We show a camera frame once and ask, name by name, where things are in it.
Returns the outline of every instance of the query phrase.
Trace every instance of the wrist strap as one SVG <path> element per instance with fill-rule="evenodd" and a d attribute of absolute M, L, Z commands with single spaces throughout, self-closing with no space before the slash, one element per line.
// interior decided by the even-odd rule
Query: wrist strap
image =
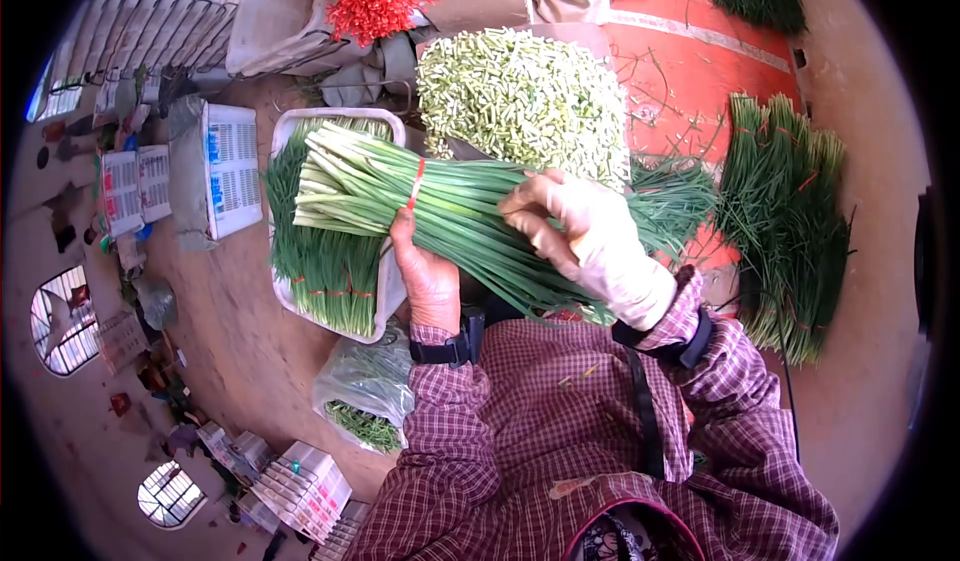
<path fill-rule="evenodd" d="M 483 343 L 483 311 L 465 308 L 460 316 L 460 333 L 446 339 L 440 345 L 426 345 L 410 341 L 410 358 L 415 363 L 425 365 L 444 365 L 456 369 L 468 361 L 476 365 L 480 360 L 480 346 Z"/>
<path fill-rule="evenodd" d="M 674 365 L 693 369 L 700 362 L 704 353 L 707 352 L 707 345 L 710 344 L 710 338 L 714 332 L 714 322 L 710 319 L 711 315 L 706 311 L 702 306 L 697 309 L 697 331 L 689 342 L 675 342 L 641 352 L 660 361 L 668 361 Z M 650 331 L 653 331 L 652 329 L 650 331 L 637 331 L 620 320 L 617 320 L 613 325 L 613 340 L 631 349 L 636 349 Z"/>

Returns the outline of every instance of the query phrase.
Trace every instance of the white glove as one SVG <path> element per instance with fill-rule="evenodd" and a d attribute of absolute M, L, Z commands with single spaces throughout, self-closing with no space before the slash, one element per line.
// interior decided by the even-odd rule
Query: white glove
<path fill-rule="evenodd" d="M 677 280 L 643 251 L 623 196 L 599 183 L 547 169 L 498 206 L 509 226 L 623 323 L 647 331 L 666 315 Z M 546 217 L 563 225 L 561 232 Z"/>

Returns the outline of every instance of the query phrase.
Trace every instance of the hand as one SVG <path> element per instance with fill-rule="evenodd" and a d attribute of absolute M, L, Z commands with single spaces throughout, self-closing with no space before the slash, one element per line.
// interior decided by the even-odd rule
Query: hand
<path fill-rule="evenodd" d="M 666 315 L 677 281 L 643 251 L 623 196 L 547 169 L 517 186 L 498 208 L 508 225 L 530 238 L 538 256 L 628 326 L 646 331 Z M 547 222 L 549 215 L 563 232 Z"/>
<path fill-rule="evenodd" d="M 460 273 L 442 256 L 414 246 L 414 212 L 402 207 L 390 226 L 393 254 L 410 300 L 410 323 L 460 333 Z"/>

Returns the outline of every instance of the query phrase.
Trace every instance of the checkered sleeve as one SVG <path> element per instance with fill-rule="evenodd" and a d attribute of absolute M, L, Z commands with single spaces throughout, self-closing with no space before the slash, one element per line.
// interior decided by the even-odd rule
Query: checkered sleeve
<path fill-rule="evenodd" d="M 411 338 L 442 344 L 450 333 L 411 326 Z M 500 484 L 494 438 L 477 415 L 490 395 L 483 370 L 467 363 L 414 365 L 414 410 L 403 422 L 408 446 L 345 559 L 402 559 L 449 534 Z"/>
<path fill-rule="evenodd" d="M 644 348 L 688 341 L 696 331 L 703 278 L 687 266 L 677 279 L 677 298 L 644 339 Z M 689 445 L 709 461 L 684 483 L 695 502 L 676 504 L 690 512 L 684 520 L 697 525 L 698 540 L 713 553 L 708 558 L 734 550 L 743 558 L 829 558 L 839 523 L 834 507 L 797 462 L 779 380 L 767 371 L 740 322 L 710 317 L 713 333 L 696 367 L 660 363 L 694 415 Z"/>

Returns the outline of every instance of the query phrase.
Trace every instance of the dirt floor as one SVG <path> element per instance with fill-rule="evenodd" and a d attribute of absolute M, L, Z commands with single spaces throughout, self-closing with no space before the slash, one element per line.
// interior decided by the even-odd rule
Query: dirt floor
<path fill-rule="evenodd" d="M 292 78 L 268 76 L 231 84 L 213 102 L 256 110 L 260 168 L 266 166 L 274 123 L 303 107 Z M 263 196 L 266 214 L 266 196 Z M 271 285 L 267 222 L 224 238 L 210 253 L 181 252 L 172 221 L 156 224 L 147 242 L 148 273 L 176 292 L 178 325 L 169 330 L 183 349 L 185 383 L 198 404 L 237 436 L 248 429 L 276 452 L 302 440 L 333 455 L 354 498 L 373 501 L 396 461 L 342 439 L 311 407 L 312 382 L 338 336 L 285 310 Z"/>

